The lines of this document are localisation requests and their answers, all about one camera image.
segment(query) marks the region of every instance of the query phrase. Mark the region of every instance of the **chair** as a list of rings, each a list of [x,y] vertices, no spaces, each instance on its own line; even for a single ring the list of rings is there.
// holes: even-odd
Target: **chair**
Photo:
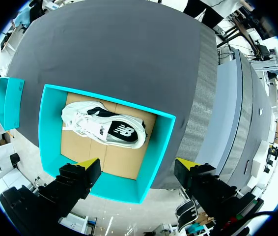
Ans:
[[[30,9],[30,24],[35,21],[37,18],[44,15],[43,10],[43,0],[33,0],[30,2],[29,7]]]
[[[184,201],[175,211],[178,219],[178,232],[187,225],[192,224],[198,218],[198,211],[195,202],[191,199]]]

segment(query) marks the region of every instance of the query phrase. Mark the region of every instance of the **white floor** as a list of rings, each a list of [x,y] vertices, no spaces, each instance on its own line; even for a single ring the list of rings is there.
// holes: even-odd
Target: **white floor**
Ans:
[[[40,184],[49,184],[53,177],[42,169],[39,148],[33,145],[17,130],[11,133],[15,151],[20,156],[19,170],[34,184],[39,176]],[[133,235],[142,235],[162,223],[177,224],[174,215],[177,206],[183,202],[178,190],[150,189],[141,205],[125,204],[89,195],[79,200],[72,212],[81,216],[98,217],[95,235],[104,235],[110,219],[113,217],[108,235],[125,235],[132,228]]]

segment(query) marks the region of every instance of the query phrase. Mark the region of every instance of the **white sneaker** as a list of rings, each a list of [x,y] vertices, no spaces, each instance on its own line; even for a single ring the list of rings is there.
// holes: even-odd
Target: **white sneaker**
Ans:
[[[61,118],[66,124],[63,130],[72,130],[105,145],[136,149],[146,139],[143,120],[110,112],[100,102],[68,104]]]

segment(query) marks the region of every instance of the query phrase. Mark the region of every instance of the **new balance logo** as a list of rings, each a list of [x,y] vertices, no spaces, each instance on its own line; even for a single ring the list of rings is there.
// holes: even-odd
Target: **new balance logo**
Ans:
[[[103,135],[103,133],[104,133],[104,127],[101,125],[100,135]]]
[[[120,133],[121,135],[126,137],[131,136],[131,133],[134,133],[134,131],[135,130],[133,128],[125,127],[123,124],[121,124],[114,130],[115,133]]]

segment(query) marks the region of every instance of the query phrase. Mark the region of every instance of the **cyan box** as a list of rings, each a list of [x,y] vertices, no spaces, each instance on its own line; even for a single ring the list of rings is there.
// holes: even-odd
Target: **cyan box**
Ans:
[[[19,128],[20,103],[25,81],[0,78],[0,124],[4,130]]]
[[[55,85],[45,85],[39,115],[39,147],[43,169],[54,177],[59,175],[59,168],[66,163],[76,164],[76,162],[60,153],[62,131],[61,112],[66,106],[67,94],[69,92],[107,100],[157,115],[137,180],[102,172],[91,190],[91,194],[98,197],[125,203],[142,203],[162,162],[175,124],[175,116],[92,92]]]

